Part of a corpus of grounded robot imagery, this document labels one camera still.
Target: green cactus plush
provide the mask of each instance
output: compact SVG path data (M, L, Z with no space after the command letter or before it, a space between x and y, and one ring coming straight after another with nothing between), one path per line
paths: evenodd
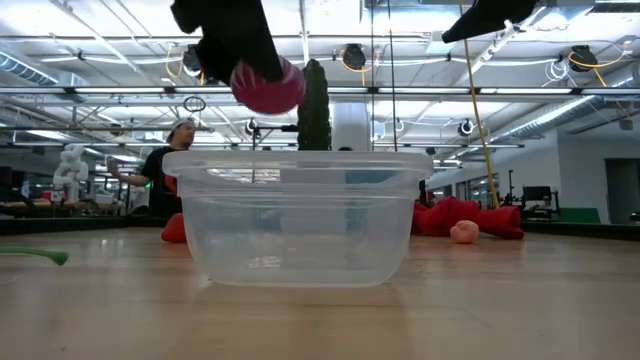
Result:
M298 150L330 150L329 91L324 68L314 59L303 70L304 102L298 106Z

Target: black t-shirt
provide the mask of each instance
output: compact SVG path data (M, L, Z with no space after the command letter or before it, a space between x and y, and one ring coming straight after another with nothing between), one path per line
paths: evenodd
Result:
M170 217L182 212L182 203L176 194L176 178L162 172L162 158L165 154L178 151L170 147L156 149L147 157L142 168L142 176L151 179L149 209L152 216Z

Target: white robot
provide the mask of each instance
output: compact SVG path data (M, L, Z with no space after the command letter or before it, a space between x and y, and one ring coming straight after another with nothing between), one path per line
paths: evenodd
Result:
M60 153L62 162L53 174L53 190L51 192L51 201L60 202L64 197L64 187L68 189L67 203L73 204L78 202L80 192L80 181L86 181L89 178L89 167L84 161L80 161L80 157L84 152L84 147L80 145L69 144L65 146L64 151Z

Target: green stick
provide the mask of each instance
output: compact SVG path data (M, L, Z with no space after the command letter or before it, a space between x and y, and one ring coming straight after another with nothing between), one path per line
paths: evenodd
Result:
M0 247L0 254L24 254L24 255L36 255L44 256L51 259L54 263L62 266L69 259L69 254L59 251L46 251L29 248L12 248L12 247Z

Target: container rim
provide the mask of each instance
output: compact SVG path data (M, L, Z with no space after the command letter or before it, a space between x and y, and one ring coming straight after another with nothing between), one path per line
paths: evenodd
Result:
M184 171L218 169L323 169L300 164L329 164L330 170L413 171L433 174L433 161L424 154L336 151L179 151L163 157L165 174L179 177Z

